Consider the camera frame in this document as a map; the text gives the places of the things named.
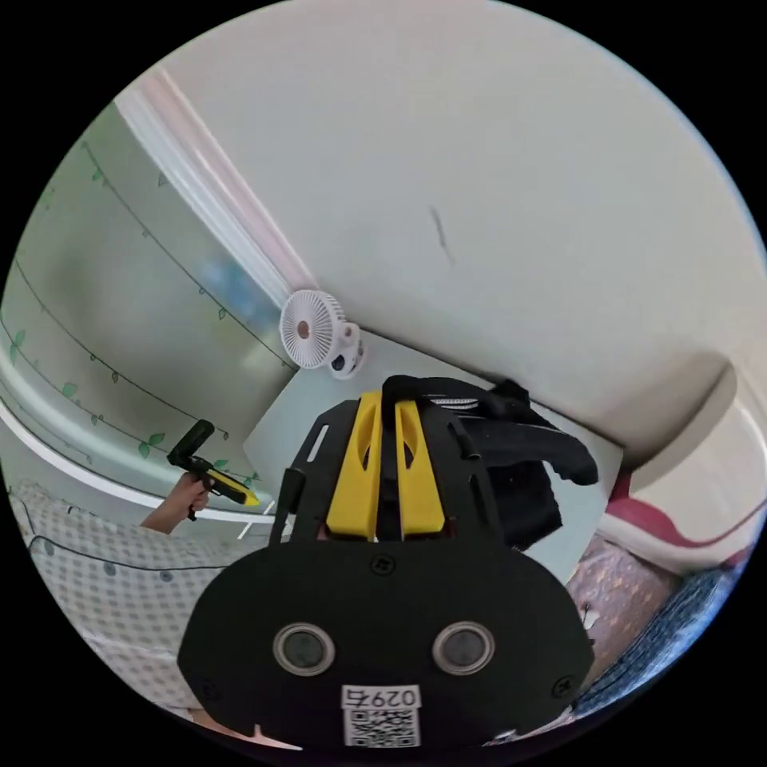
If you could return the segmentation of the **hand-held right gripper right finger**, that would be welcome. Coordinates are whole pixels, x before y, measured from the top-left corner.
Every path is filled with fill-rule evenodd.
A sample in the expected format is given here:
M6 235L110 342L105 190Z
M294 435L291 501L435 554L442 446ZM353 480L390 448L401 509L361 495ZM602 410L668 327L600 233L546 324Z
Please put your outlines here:
M395 452L399 523L403 535L439 535L445 515L414 401L395 405Z

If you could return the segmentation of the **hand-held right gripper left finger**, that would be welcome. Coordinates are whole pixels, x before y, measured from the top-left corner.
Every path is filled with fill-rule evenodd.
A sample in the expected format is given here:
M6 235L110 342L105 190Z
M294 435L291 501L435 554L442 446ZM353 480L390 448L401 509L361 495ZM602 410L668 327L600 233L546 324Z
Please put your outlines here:
M382 395L363 394L358 403L326 527L333 536L374 538L380 495Z

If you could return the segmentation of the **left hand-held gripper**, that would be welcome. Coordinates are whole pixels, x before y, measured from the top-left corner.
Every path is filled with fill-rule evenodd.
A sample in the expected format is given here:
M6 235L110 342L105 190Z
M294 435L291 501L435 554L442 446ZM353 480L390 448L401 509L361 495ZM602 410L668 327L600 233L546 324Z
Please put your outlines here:
M215 470L213 465L195 455L187 455L179 450L171 450L167 455L168 462L181 469L182 474L188 472L205 481L210 493L229 499L241 506L259 506L258 496L238 480Z

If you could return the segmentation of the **person's left hand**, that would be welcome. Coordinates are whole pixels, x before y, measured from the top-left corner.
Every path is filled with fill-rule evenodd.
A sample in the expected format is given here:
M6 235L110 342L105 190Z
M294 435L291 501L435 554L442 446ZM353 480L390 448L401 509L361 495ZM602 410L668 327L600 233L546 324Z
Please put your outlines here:
M179 520L193 519L207 505L209 489L203 479L186 472L179 478L167 500Z

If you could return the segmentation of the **person's right hand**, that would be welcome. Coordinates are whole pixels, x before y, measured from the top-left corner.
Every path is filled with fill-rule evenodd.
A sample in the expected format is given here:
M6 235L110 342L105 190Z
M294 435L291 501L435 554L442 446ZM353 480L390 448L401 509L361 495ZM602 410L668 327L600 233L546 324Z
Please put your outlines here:
M301 751L302 747L294 744L290 744L284 741L277 740L275 738L269 737L265 735L258 725L256 725L253 735L251 737L246 737L246 741L250 741L253 743L257 743L259 745L264 745L271 748L276 749L287 749L292 751Z

